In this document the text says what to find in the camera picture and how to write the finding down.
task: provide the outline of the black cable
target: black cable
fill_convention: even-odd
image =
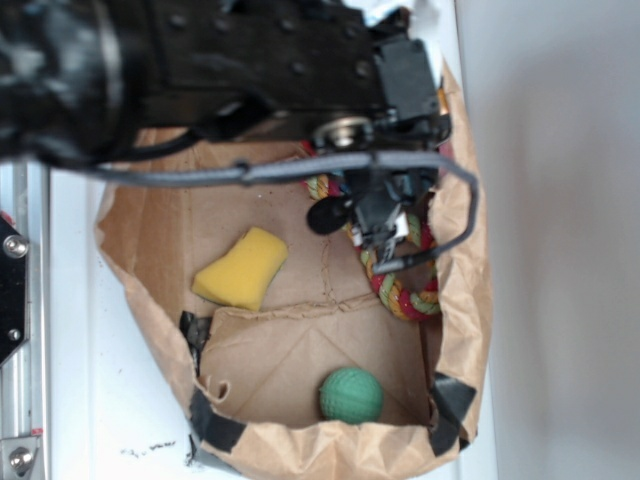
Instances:
[[[95,167],[77,172],[123,185],[190,188],[232,184],[250,186],[261,183],[285,183],[305,180],[315,175],[335,171],[379,169],[400,172],[423,168],[444,169],[468,184],[471,200],[469,202],[467,226],[460,235],[442,245],[423,250],[414,255],[393,258],[387,262],[374,265],[374,274],[381,275],[411,268],[434,259],[471,236],[476,225],[480,196],[478,179],[475,175],[438,153],[424,151],[336,153],[304,160],[255,166],[246,161],[239,161],[235,166],[229,168],[184,172],[135,172],[111,170],[104,167]]]
[[[142,162],[145,160],[155,160],[156,158],[168,157],[182,150],[193,147],[202,140],[202,137],[195,130],[189,129],[182,135],[172,138],[164,143],[149,145],[148,147],[133,148],[127,153],[124,160],[130,162]]]

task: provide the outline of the black metal plate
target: black metal plate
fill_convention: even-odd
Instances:
[[[19,235],[11,225],[0,218],[0,365],[22,344],[26,337],[26,273],[27,256],[14,259],[2,248],[11,235]],[[10,337],[12,330],[19,338]]]

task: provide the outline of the white wall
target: white wall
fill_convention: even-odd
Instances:
[[[640,3],[458,0],[501,480],[640,478]]]

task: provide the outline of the white surface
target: white surface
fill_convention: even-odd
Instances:
[[[442,15],[443,51],[459,72],[452,1]],[[185,466],[187,423],[144,345],[121,285],[95,247],[101,192],[101,184],[53,175],[52,478],[238,478]],[[459,461],[423,478],[497,479],[490,393],[487,388],[479,439]]]
[[[640,4],[458,0],[500,478],[640,478]]]

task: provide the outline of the multicolored rope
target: multicolored rope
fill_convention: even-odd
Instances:
[[[340,185],[328,175],[313,177],[305,182],[311,198],[322,200],[328,196],[342,195]],[[421,221],[416,215],[407,215],[409,222],[409,235],[407,240],[421,250],[433,247],[435,241],[429,224]],[[351,228],[347,226],[347,233],[351,236]],[[421,322],[429,320],[440,313],[438,301],[438,278],[435,262],[429,262],[429,278],[425,288],[421,292],[411,292],[404,288],[402,282],[394,273],[387,275],[373,274],[373,259],[367,250],[358,248],[360,261],[365,267],[367,277],[371,282],[371,288],[380,297],[382,304],[397,318],[406,321]]]

